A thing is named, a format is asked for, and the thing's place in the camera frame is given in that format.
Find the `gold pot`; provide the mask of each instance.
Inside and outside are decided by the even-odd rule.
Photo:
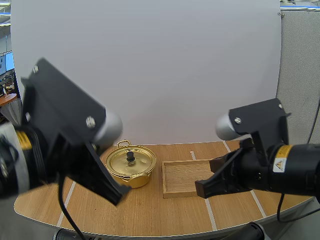
[[[156,162],[156,155],[150,149],[121,140],[106,158],[105,166],[118,183],[136,189],[149,182]]]

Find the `wooden tray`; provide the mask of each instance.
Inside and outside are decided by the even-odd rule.
[[[210,160],[163,161],[163,198],[197,196],[195,181],[208,179],[213,175]]]

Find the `cable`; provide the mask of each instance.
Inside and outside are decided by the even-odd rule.
[[[319,114],[319,108],[320,108],[320,97],[319,97],[319,101],[318,101],[318,108],[316,109],[316,112],[315,112],[315,117],[314,117],[314,121],[313,121],[312,128],[311,128],[311,131],[310,131],[310,135],[308,137],[308,141],[306,142],[307,144],[309,144],[309,142],[311,140],[311,137],[312,137],[312,133],[313,133],[313,131],[315,129],[316,121],[317,121],[318,114]]]
[[[76,223],[72,220],[70,214],[68,213],[66,206],[64,204],[64,200],[63,200],[63,189],[64,189],[64,183],[65,183],[65,178],[66,176],[59,174],[59,180],[58,180],[58,200],[59,200],[59,204],[60,204],[60,208],[63,212],[63,214],[65,215],[66,219],[69,221],[69,223],[71,224],[71,226],[73,227],[73,229],[76,231],[76,233],[80,236],[80,238],[82,240],[86,240],[85,236],[83,235],[83,233],[80,231],[80,229],[78,228],[78,226],[76,225]]]
[[[280,219],[280,210],[281,210],[281,205],[282,205],[282,202],[284,201],[284,198],[285,198],[285,194],[282,193],[282,194],[281,194],[281,197],[280,197],[278,209],[277,209],[277,211],[276,211],[276,219],[277,219],[280,223],[290,223],[290,222],[294,222],[294,221],[296,221],[296,220],[302,219],[302,218],[304,218],[304,217],[306,217],[306,216],[309,216],[309,215],[311,215],[311,214],[314,214],[315,212],[320,211],[320,208],[318,208],[318,209],[316,209],[316,210],[313,210],[313,211],[311,211],[311,212],[308,212],[308,213],[306,213],[306,214],[304,214],[304,215],[302,215],[302,216],[299,216],[299,217],[297,217],[297,218],[293,218],[293,219],[289,219],[289,220],[282,220],[282,219]]]

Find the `pot handle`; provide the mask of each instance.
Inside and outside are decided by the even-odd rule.
[[[122,144],[122,143],[128,143],[129,146],[131,146],[131,142],[129,140],[121,140],[120,142],[118,142],[117,148],[120,148],[120,144]]]
[[[130,183],[130,181],[134,180],[134,179],[137,179],[137,178],[148,178],[149,177],[149,174],[146,173],[146,172],[142,172],[142,173],[139,173],[139,174],[135,174],[135,175],[132,175],[129,180],[128,180],[128,183]]]

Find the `white tape line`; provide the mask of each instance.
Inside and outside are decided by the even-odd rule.
[[[194,151],[190,151],[190,153],[191,153],[192,159],[196,160],[196,155],[195,155]],[[211,205],[210,205],[209,199],[206,198],[204,201],[205,201],[206,208],[208,210],[210,222],[211,222],[211,225],[212,225],[212,230],[216,231],[217,230],[217,225],[216,225],[214,214],[212,213],[212,209],[211,209]]]
[[[223,142],[225,148],[228,150],[228,153],[230,153],[231,151],[230,151],[230,148],[228,147],[226,141],[223,140],[222,142]]]
[[[196,155],[195,155],[194,151],[190,151],[190,153],[191,153],[191,156],[192,156],[192,160],[196,160]]]
[[[68,203],[69,203],[69,201],[70,201],[71,194],[72,194],[72,192],[74,191],[75,185],[76,185],[76,182],[73,181],[73,182],[72,182],[72,185],[71,185],[71,188],[70,188],[70,190],[69,190],[68,196],[66,196],[66,199],[65,199],[65,202],[64,202],[65,208],[67,208],[67,206],[68,206]],[[61,214],[60,214],[60,217],[59,217],[59,221],[58,221],[58,223],[56,224],[57,227],[60,227],[63,218],[64,218],[64,213],[61,211]]]
[[[216,231],[216,230],[218,230],[217,229],[217,225],[216,225],[216,220],[215,220],[215,216],[214,216],[214,214],[212,212],[211,205],[210,205],[210,202],[209,202],[208,198],[205,199],[205,205],[206,205],[206,208],[208,209],[210,222],[211,222],[211,225],[212,225],[212,230]]]
[[[261,204],[260,204],[260,202],[259,202],[259,200],[257,198],[256,193],[253,190],[251,190],[250,193],[252,194],[252,197],[255,200],[255,203],[257,204],[257,206],[258,206],[258,208],[260,210],[260,213],[262,214],[262,217],[266,218],[267,215],[266,215],[264,209],[262,208],[262,206],[261,206]]]

